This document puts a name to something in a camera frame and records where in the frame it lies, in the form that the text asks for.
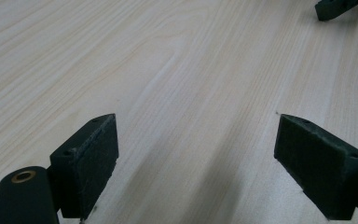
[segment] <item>light wood grain surface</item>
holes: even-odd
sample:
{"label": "light wood grain surface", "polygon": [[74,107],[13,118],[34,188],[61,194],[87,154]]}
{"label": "light wood grain surface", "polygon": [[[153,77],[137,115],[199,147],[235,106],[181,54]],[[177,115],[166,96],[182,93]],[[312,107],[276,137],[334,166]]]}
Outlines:
{"label": "light wood grain surface", "polygon": [[0,180],[116,113],[86,223],[327,223],[273,158],[281,113],[358,147],[358,7],[316,3],[0,1]]}

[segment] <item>black mount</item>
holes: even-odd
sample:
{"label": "black mount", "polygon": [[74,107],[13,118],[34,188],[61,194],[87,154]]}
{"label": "black mount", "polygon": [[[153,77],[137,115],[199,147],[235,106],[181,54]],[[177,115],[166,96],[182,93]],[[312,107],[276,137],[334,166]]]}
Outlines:
{"label": "black mount", "polygon": [[358,149],[316,124],[281,115],[274,157],[325,217],[350,220],[358,207]]}
{"label": "black mount", "polygon": [[0,224],[59,223],[86,219],[118,158],[116,116],[90,120],[50,155],[48,169],[30,166],[0,182]]}

